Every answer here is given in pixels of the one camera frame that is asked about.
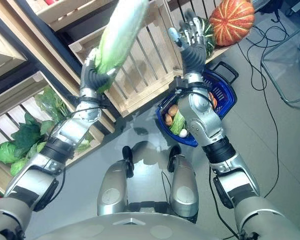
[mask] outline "orange pumpkin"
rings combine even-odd
[[[217,6],[209,22],[214,27],[216,44],[229,46],[243,39],[255,20],[255,9],[246,0],[224,0]]]

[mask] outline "cabbage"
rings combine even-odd
[[[11,142],[4,142],[0,144],[0,161],[5,164],[11,164],[19,160],[15,156],[16,145]]]
[[[176,112],[176,115],[173,118],[173,122],[172,122],[172,125],[170,127],[170,131],[174,135],[179,135],[181,130],[184,128],[185,122],[186,122],[186,120],[185,120],[184,116],[182,116],[180,111],[178,110]]]
[[[124,64],[144,21],[148,2],[119,1],[102,34],[99,48],[94,49],[94,65],[98,73],[105,74],[113,68],[119,69]],[[108,89],[111,83],[101,87],[102,91]]]
[[[17,173],[26,165],[28,162],[27,158],[21,158],[19,161],[16,161],[11,165],[10,173],[12,176],[17,175]]]

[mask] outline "green squash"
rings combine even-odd
[[[204,35],[205,40],[205,52],[206,52],[206,58],[208,59],[211,57],[212,53],[214,52],[215,46],[216,46],[216,39],[214,36],[214,27],[209,23],[208,19],[204,19],[201,17],[198,17],[202,21],[202,32]],[[190,32],[191,28],[188,23],[185,24],[185,27]],[[180,30],[180,36],[183,38],[185,42],[187,41],[187,37],[184,34],[183,31]]]
[[[201,20],[202,20],[203,35],[205,38],[206,58],[209,58],[214,52],[216,46],[214,27],[210,24],[208,19],[201,18]]]

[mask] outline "basket handle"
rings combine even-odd
[[[215,71],[220,65],[228,69],[234,75],[232,80],[229,82],[229,85],[231,85],[239,77],[239,73],[236,70],[234,70],[232,66],[225,63],[224,61],[220,61],[212,70]]]

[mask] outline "white egg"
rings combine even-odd
[[[180,138],[185,138],[188,135],[188,131],[186,129],[181,129],[180,133],[179,133],[179,137]]]

